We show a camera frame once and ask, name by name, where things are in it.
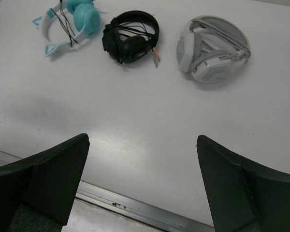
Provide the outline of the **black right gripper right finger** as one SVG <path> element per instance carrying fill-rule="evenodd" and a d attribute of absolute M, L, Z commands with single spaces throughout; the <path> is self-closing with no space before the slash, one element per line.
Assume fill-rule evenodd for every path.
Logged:
<path fill-rule="evenodd" d="M 236 154 L 205 135 L 197 154 L 217 232 L 290 232 L 290 174 Z"/>

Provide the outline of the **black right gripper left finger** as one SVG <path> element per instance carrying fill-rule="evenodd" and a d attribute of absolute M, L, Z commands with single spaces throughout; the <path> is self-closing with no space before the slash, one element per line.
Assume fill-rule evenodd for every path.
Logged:
<path fill-rule="evenodd" d="M 89 151 L 81 133 L 0 167 L 0 232 L 59 232 L 67 225 Z"/>

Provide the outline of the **teal cat-ear headphones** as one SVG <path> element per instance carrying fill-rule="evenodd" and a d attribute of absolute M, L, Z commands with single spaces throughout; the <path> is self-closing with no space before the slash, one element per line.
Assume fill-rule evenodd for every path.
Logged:
<path fill-rule="evenodd" d="M 68 41 L 53 43 L 48 37 L 48 29 L 58 20 L 68 35 Z M 60 0 L 46 13 L 32 21 L 45 43 L 44 55 L 49 57 L 57 51 L 67 51 L 74 44 L 80 44 L 88 36 L 100 29 L 101 17 L 92 0 Z"/>

